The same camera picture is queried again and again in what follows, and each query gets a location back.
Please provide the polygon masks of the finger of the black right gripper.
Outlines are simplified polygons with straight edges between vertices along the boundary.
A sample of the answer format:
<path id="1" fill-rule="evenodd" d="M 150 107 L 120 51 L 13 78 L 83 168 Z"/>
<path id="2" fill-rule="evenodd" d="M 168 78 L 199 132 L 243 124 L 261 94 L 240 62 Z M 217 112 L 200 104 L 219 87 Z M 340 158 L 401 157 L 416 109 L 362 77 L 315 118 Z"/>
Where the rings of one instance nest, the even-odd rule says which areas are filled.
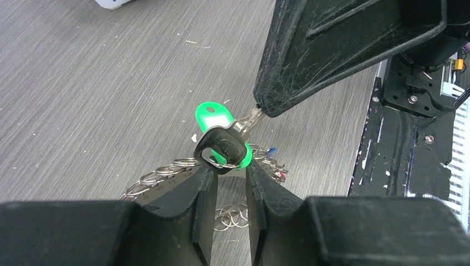
<path id="1" fill-rule="evenodd" d="M 276 1 L 253 96 L 277 117 L 442 32 L 446 1 Z"/>

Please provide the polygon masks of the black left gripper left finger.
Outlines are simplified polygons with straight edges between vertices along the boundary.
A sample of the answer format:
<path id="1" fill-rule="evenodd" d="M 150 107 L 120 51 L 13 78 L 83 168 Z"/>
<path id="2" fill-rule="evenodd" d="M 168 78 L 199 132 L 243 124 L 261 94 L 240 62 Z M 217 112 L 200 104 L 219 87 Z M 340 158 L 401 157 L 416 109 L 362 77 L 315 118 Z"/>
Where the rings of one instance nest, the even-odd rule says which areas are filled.
<path id="1" fill-rule="evenodd" d="M 208 168 L 146 205 L 1 204 L 2 265 L 209 265 L 217 176 Z"/>

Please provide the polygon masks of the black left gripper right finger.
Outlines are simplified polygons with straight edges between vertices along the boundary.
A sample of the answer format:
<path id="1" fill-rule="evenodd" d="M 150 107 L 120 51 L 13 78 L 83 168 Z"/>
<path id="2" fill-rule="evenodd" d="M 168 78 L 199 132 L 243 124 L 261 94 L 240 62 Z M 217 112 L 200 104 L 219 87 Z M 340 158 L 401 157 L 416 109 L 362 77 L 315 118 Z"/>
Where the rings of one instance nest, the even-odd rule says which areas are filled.
<path id="1" fill-rule="evenodd" d="M 434 199 L 301 199 L 246 169 L 253 265 L 468 265 L 469 237 Z"/>

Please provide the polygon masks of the round metal key organizer disc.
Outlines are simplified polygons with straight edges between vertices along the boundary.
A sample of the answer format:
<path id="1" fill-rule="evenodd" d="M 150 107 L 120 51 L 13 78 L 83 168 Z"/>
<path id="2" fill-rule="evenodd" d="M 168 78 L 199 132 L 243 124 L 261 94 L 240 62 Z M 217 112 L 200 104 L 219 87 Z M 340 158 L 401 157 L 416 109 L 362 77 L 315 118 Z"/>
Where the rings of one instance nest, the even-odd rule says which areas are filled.
<path id="1" fill-rule="evenodd" d="M 253 159 L 276 183 L 285 182 L 287 174 L 277 172 L 277 169 L 285 169 L 285 166 L 278 164 L 277 160 L 272 157 L 273 154 L 271 156 L 268 155 L 267 151 L 269 149 L 265 150 L 256 144 L 249 144 L 249 147 Z M 201 164 L 192 157 L 177 158 L 173 163 L 158 167 L 139 177 L 135 183 L 124 191 L 119 199 L 135 201 L 142 206 L 148 204 L 152 192 L 156 193 L 155 198 L 161 197 L 191 177 L 200 166 Z M 218 232 L 223 232 L 234 227 L 248 227 L 249 221 L 246 198 L 236 203 L 217 208 L 215 210 L 214 220 L 214 230 Z"/>

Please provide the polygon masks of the blue key tag outer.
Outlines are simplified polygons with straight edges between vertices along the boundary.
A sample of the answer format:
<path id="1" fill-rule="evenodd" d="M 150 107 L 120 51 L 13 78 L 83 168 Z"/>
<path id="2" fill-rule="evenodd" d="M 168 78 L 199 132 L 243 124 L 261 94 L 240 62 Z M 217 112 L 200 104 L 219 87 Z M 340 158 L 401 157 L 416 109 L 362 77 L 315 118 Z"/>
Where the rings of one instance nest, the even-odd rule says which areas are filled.
<path id="1" fill-rule="evenodd" d="M 272 154 L 274 154 L 276 152 L 276 150 L 277 149 L 275 147 L 272 147 L 267 151 L 267 153 L 268 153 L 269 156 L 271 156 Z"/>

